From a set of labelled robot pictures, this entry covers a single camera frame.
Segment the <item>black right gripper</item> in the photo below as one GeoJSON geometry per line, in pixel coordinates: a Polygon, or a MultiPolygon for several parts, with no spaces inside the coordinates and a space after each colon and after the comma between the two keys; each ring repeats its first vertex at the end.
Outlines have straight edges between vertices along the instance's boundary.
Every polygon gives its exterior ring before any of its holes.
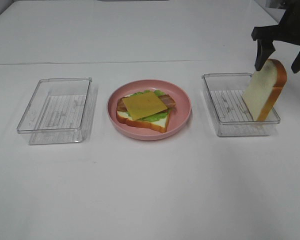
{"type": "MultiPolygon", "coordinates": [[[[285,12],[277,25],[256,26],[251,37],[257,40],[255,70],[260,71],[266,60],[276,50],[273,41],[300,46],[300,0],[281,0],[285,12]]],[[[300,51],[291,65],[294,74],[300,71],[300,51]]]]}

